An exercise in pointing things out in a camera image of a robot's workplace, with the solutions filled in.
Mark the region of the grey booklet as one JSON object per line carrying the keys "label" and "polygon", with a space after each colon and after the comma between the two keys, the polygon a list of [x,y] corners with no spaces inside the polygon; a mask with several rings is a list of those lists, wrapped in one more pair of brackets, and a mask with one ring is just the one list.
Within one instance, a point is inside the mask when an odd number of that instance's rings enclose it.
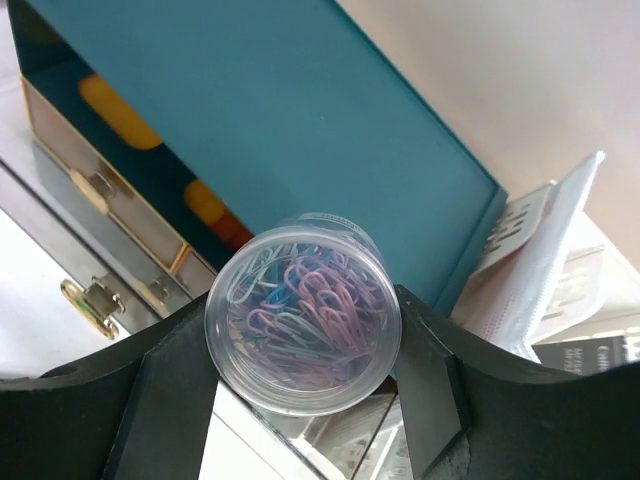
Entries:
{"label": "grey booklet", "polygon": [[614,335],[537,344],[533,350],[547,368],[590,376],[639,361],[639,336]]}

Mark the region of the clear paper clip jar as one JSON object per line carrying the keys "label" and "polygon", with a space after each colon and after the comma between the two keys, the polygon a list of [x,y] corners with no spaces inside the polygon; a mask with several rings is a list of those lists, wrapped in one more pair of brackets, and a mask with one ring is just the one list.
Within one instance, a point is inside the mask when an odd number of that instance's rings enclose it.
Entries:
{"label": "clear paper clip jar", "polygon": [[217,274],[204,329],[225,383],[287,416],[324,416],[369,397],[400,349],[399,302],[357,224],[306,213],[246,243]]}

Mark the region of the clear zip folder red paper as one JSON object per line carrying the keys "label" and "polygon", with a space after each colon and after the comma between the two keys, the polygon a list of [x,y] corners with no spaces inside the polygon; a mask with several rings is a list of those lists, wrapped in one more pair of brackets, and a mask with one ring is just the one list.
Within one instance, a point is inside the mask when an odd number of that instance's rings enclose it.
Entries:
{"label": "clear zip folder red paper", "polygon": [[510,202],[472,276],[481,281],[462,326],[518,354],[533,338],[569,253],[574,221],[583,211],[606,155],[597,151],[560,182]]}

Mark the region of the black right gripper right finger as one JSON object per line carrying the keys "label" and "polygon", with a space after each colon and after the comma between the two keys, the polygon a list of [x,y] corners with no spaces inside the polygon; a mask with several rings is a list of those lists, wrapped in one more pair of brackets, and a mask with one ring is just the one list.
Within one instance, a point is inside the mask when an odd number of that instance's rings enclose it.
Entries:
{"label": "black right gripper right finger", "polygon": [[417,479],[635,479],[639,367],[577,376],[508,353],[396,290],[395,376]]}

